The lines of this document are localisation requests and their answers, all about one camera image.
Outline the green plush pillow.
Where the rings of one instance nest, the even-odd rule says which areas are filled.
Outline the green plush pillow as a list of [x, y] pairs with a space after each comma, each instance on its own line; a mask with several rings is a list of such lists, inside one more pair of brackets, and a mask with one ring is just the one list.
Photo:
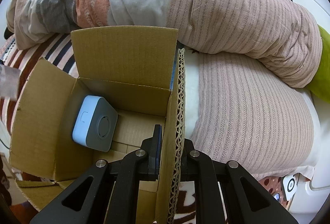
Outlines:
[[321, 100], [330, 102], [330, 35], [327, 31], [319, 27], [322, 39], [322, 55], [318, 70], [306, 86], [315, 96]]

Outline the striped pink rolled duvet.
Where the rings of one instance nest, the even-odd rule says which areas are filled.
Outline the striped pink rolled duvet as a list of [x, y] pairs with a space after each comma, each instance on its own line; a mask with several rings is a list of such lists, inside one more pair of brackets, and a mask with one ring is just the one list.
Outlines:
[[12, 0], [6, 20], [20, 50], [80, 28], [175, 28], [180, 43], [258, 59], [293, 88], [312, 81], [322, 54], [316, 20], [291, 0]]

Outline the striped fleece blanket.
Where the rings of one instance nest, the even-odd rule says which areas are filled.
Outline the striped fleece blanket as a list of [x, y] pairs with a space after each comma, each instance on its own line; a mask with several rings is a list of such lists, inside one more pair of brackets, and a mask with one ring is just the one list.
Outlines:
[[16, 40], [11, 36], [1, 47], [1, 60], [4, 64], [21, 71], [17, 98], [25, 87], [39, 59], [44, 58], [70, 76], [78, 77], [77, 66], [73, 54], [71, 36], [69, 34], [57, 34], [40, 45], [27, 50], [19, 50]]

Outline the light blue square speaker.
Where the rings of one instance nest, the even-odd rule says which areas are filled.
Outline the light blue square speaker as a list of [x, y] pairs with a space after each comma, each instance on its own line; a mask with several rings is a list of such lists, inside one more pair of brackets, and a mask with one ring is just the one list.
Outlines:
[[78, 112], [72, 139], [90, 149], [108, 152], [117, 121], [117, 111], [104, 97], [88, 95]]

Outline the brown cardboard box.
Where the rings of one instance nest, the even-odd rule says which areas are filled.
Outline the brown cardboard box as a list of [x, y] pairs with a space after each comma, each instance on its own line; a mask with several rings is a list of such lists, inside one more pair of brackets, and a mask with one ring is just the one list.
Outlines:
[[[135, 223], [172, 223], [185, 139], [185, 62], [177, 30], [85, 28], [73, 31], [71, 42], [79, 77], [40, 59], [20, 96], [9, 163], [39, 181], [18, 181], [18, 188], [39, 213], [96, 161], [122, 160], [161, 125], [159, 177], [139, 183]], [[118, 113], [108, 152], [72, 139], [88, 95], [104, 97]]]

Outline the pink ribbed pillow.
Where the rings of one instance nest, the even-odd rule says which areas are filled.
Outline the pink ribbed pillow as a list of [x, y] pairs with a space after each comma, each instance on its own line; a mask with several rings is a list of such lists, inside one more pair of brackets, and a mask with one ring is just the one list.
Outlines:
[[245, 55], [187, 50], [185, 68], [185, 137], [197, 150], [235, 160], [257, 179], [312, 179], [321, 127], [308, 90], [289, 87]]

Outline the white marker tag device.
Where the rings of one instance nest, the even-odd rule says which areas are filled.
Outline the white marker tag device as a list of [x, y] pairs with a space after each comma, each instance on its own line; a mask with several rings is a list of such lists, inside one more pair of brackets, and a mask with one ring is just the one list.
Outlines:
[[282, 179], [282, 189], [284, 197], [290, 201], [297, 190], [298, 177], [296, 175], [286, 175]]

